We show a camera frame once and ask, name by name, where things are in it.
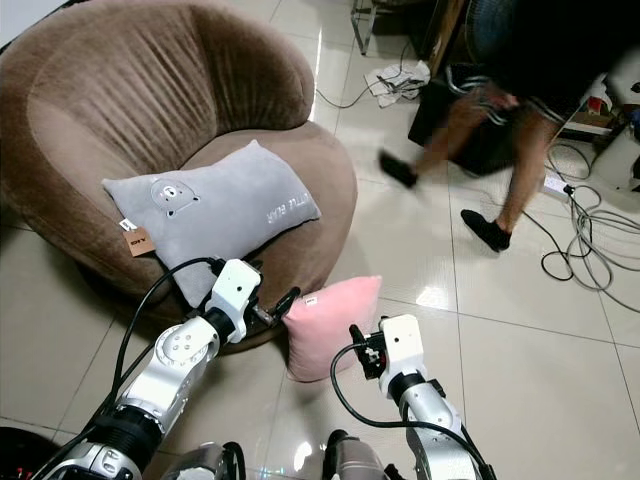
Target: paper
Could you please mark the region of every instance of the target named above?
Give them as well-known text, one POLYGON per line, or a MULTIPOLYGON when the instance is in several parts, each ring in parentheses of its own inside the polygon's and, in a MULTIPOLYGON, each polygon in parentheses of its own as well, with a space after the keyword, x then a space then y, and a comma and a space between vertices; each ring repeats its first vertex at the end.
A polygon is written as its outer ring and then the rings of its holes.
POLYGON ((134 224, 131 220, 129 220, 128 218, 125 218, 124 220, 122 220, 122 221, 120 222, 120 226, 124 229, 124 231, 125 231, 125 232, 129 232, 129 231, 131 231, 131 230, 135 230, 136 228, 138 228, 138 227, 136 227, 136 226, 135 226, 135 224, 134 224))
POLYGON ((389 65, 384 69, 374 69, 364 76, 371 94, 378 99, 380 108, 388 107, 400 97, 413 100, 431 79, 429 67, 422 61, 414 66, 389 65))

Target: black sock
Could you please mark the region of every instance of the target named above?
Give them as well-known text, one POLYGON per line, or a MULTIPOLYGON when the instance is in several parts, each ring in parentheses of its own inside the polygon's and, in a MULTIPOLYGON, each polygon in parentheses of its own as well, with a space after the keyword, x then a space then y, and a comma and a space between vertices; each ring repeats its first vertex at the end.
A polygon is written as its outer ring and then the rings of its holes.
POLYGON ((405 187, 411 188, 418 181, 418 176, 413 173, 411 167, 406 163, 401 162, 390 153, 382 150, 378 160, 382 171, 398 180, 405 187))
POLYGON ((495 221, 489 223, 482 215, 473 210, 462 210, 460 215, 464 223, 466 223, 484 243, 489 245, 491 250, 501 252, 509 248, 511 234, 503 231, 495 221))

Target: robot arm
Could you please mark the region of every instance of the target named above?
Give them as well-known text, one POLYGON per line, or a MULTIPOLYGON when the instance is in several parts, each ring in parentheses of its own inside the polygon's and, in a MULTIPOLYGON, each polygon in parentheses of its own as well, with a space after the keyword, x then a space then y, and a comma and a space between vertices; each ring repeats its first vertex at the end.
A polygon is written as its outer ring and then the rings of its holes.
POLYGON ((226 343, 246 336, 245 317, 273 323, 299 294, 299 289, 292 289, 267 313, 257 305, 261 275, 249 264, 229 260, 217 277, 206 313, 160 335, 149 364, 113 411, 98 417, 87 441, 73 448, 44 479, 140 480, 208 363, 226 343))
MULTIPOLYGON (((427 422, 464 437, 462 420, 436 380, 427 381, 418 321, 412 315, 385 318, 380 332, 364 337, 356 326, 351 335, 367 379, 378 378, 380 390, 393 399, 404 421, 427 422)), ((470 453, 446 433, 407 428, 407 442, 416 457, 419 480, 476 480, 470 453)), ((490 466, 482 466, 493 478, 490 466)))

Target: pink pillow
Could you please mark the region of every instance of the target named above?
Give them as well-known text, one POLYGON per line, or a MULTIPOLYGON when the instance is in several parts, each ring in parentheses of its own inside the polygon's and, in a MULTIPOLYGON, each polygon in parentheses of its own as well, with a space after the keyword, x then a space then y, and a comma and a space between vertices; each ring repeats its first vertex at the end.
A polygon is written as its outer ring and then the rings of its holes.
MULTIPOLYGON (((289 329, 289 378, 314 382, 329 376, 331 360, 352 343, 349 326, 371 332, 382 277, 357 277, 296 300, 284 323, 289 329)), ((345 355, 338 371, 356 361, 345 355)))

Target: power strip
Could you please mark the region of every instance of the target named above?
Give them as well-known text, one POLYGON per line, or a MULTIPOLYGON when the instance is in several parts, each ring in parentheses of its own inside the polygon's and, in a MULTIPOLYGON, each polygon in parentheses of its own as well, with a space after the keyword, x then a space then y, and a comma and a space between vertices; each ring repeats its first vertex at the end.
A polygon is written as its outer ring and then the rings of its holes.
POLYGON ((544 185, 542 186, 541 191, 562 202, 568 202, 569 195, 564 191, 566 186, 567 184, 559 178, 547 175, 544 179, 544 185))

